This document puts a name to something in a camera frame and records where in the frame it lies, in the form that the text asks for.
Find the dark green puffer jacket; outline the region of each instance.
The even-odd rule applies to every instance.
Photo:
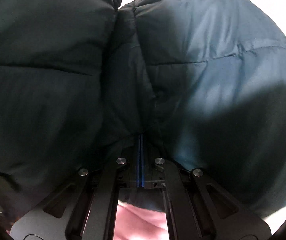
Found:
[[[120,2],[0,0],[0,172],[19,186],[1,204],[22,215],[144,133],[261,217],[286,205],[276,24],[248,0]]]

